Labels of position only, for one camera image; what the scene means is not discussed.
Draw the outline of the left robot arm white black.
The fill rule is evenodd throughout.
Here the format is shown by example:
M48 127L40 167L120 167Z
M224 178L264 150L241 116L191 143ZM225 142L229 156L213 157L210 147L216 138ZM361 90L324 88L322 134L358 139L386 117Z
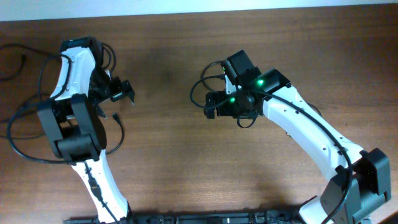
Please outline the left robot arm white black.
M129 81L113 77L104 65L110 46L94 37L62 43L62 67L50 98L40 103L37 115L59 162L71 165L95 204L98 216L76 223L133 223L131 208L110 171L106 131L100 103L134 99Z

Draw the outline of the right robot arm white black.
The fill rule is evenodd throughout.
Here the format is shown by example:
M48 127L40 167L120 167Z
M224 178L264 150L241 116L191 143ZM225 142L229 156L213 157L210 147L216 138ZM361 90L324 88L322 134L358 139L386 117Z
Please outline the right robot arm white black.
M280 126L314 161L326 179L323 193L292 215L299 223L361 223L391 199L389 158L365 151L333 128L276 69L261 72L244 51L220 62L225 89L206 95L207 118L258 117Z

